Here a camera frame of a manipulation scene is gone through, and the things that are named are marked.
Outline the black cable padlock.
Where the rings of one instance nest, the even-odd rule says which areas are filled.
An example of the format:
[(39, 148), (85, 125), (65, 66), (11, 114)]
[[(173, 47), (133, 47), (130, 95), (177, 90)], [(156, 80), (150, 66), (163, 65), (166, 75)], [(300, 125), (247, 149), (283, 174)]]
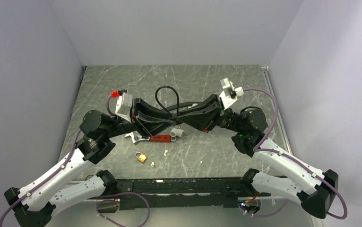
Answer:
[(174, 86), (162, 85), (154, 91), (156, 107), (165, 113), (168, 119), (176, 120), (180, 116), (181, 97)]

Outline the white pipe elbow near wrench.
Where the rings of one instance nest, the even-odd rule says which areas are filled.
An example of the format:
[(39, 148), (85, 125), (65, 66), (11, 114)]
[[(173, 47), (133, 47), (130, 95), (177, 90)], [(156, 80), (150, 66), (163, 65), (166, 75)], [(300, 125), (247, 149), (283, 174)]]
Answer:
[(184, 133), (184, 130), (182, 130), (181, 128), (172, 128), (169, 132), (169, 135), (171, 137), (182, 137)]

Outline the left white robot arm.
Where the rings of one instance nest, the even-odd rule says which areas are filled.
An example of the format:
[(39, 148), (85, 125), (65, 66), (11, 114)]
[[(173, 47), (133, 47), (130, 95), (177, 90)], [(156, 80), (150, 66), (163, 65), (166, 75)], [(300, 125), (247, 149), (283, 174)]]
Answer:
[(68, 183), (94, 167), (115, 147), (112, 138), (132, 132), (144, 137), (157, 135), (177, 124), (176, 113), (157, 109), (141, 99), (120, 96), (114, 112), (91, 110), (79, 127), (70, 152), (42, 176), (22, 188), (9, 188), (4, 196), (9, 210), (22, 227), (44, 227), (61, 211), (93, 197), (109, 199), (126, 195), (114, 176), (101, 170), (74, 186)]

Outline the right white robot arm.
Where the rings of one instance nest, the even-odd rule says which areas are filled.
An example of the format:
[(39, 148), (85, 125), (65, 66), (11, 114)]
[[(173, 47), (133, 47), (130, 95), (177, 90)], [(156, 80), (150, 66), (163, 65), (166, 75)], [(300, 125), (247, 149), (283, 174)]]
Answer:
[(267, 124), (264, 112), (253, 106), (243, 108), (239, 113), (231, 110), (240, 94), (222, 92), (212, 108), (211, 99), (204, 102), (179, 103), (169, 107), (176, 111), (177, 120), (203, 132), (213, 127), (236, 132), (232, 141), (237, 150), (249, 157), (261, 160), (284, 174), (284, 178), (269, 176), (257, 169), (248, 170), (241, 179), (241, 191), (246, 196), (266, 192), (282, 196), (299, 203), (314, 217), (328, 216), (337, 190), (338, 174), (333, 170), (321, 171), (312, 167), (284, 149), (278, 147), (269, 137), (273, 125)]

